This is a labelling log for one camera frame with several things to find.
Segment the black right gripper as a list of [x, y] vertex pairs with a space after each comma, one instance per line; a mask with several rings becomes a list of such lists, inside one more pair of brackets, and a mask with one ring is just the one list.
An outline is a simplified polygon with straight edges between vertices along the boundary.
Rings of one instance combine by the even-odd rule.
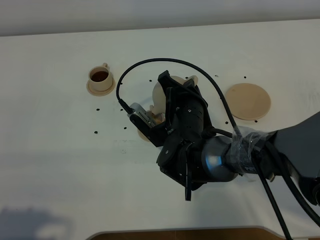
[[212, 126], [208, 103], [198, 87], [199, 79], [175, 81], [166, 70], [157, 80], [165, 94], [165, 126], [168, 130], [157, 164], [162, 173], [187, 192], [206, 183], [230, 182], [239, 173], [228, 162], [232, 134]]

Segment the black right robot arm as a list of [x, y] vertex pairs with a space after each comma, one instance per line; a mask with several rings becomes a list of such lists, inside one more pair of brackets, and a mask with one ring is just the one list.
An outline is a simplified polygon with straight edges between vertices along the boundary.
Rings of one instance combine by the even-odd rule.
[[229, 182], [239, 175], [288, 174], [312, 204], [320, 202], [320, 116], [272, 132], [211, 125], [208, 105], [193, 80], [180, 84], [167, 71], [158, 77], [165, 94], [167, 137], [157, 158], [162, 173], [187, 193], [209, 182]]

